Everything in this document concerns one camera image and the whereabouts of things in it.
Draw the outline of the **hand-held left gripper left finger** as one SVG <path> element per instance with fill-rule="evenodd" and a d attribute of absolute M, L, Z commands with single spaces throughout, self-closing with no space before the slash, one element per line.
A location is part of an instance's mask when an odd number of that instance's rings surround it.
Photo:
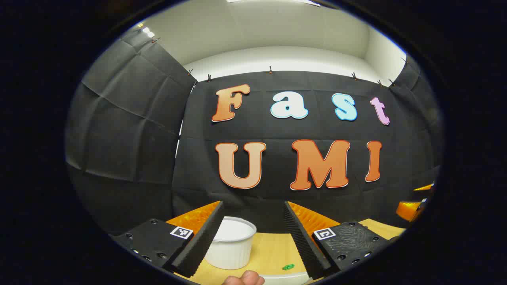
<path fill-rule="evenodd" d="M 170 220 L 150 218 L 110 238 L 154 267 L 192 277 L 225 216 L 223 201 L 216 201 Z"/>

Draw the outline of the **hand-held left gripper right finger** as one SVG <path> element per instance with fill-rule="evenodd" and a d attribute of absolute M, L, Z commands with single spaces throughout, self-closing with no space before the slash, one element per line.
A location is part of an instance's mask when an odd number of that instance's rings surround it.
<path fill-rule="evenodd" d="M 289 201 L 284 220 L 313 280 L 357 267 L 400 238 L 386 239 L 358 221 L 336 222 Z"/>

